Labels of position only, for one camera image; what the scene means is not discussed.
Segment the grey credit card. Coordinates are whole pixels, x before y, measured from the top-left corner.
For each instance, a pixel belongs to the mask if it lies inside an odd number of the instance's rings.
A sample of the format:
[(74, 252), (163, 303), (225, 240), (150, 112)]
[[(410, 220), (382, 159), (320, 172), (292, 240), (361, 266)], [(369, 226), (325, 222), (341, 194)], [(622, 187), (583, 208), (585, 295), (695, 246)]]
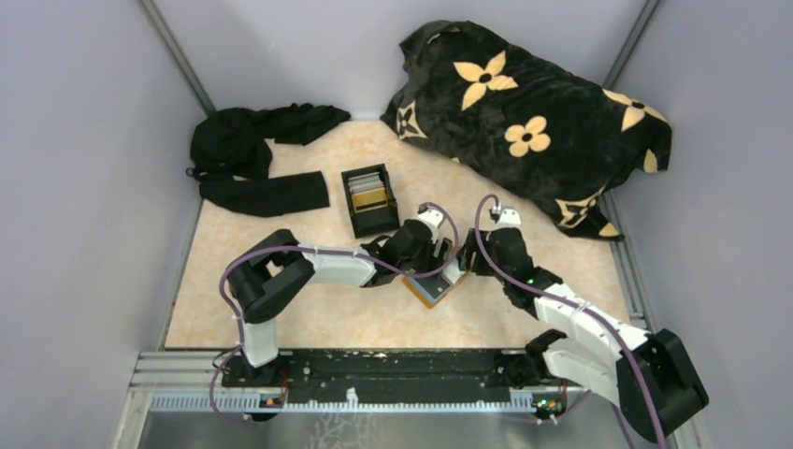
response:
[(428, 298), (438, 299), (442, 297), (451, 287), (451, 284), (442, 276), (413, 278), (414, 283), (419, 287), (419, 291)]

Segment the yellow leather card holder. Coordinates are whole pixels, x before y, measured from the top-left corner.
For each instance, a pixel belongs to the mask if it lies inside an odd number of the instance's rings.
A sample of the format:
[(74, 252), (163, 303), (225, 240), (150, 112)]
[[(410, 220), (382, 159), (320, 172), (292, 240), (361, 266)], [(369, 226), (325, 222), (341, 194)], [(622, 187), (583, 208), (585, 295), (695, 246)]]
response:
[[(418, 272), (428, 272), (443, 265), (449, 255), (457, 252), (457, 248), (448, 239), (444, 239), (437, 249), (429, 252), (425, 262), (418, 266)], [(436, 307), (448, 294), (468, 276), (468, 272), (459, 267), (459, 256), (443, 271), (427, 278), (402, 278), (403, 284), (428, 308)]]

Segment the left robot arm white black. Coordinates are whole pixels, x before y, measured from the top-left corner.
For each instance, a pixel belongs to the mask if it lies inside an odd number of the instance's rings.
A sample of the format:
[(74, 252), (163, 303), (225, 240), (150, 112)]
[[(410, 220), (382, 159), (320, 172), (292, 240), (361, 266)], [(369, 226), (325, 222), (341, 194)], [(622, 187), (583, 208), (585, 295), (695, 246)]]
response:
[(437, 226), (419, 219), (353, 248), (310, 246), (288, 229), (275, 231), (234, 260), (220, 280), (238, 319), (244, 375), (259, 387), (278, 380), (276, 318), (305, 286), (374, 288), (396, 276), (428, 278), (454, 264), (458, 246), (458, 239), (439, 239)]

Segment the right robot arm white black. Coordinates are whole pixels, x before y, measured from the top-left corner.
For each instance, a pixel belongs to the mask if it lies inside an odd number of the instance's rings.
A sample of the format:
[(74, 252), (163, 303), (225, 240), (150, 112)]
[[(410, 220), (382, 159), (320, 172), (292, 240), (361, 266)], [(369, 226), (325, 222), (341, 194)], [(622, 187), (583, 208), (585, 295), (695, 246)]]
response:
[(617, 407), (649, 442), (709, 405), (680, 337), (615, 319), (576, 295), (561, 277), (533, 263), (518, 228), (471, 228), (460, 264), (498, 280), (515, 308), (550, 326), (526, 346), (526, 372), (535, 384), (557, 378), (580, 384)]

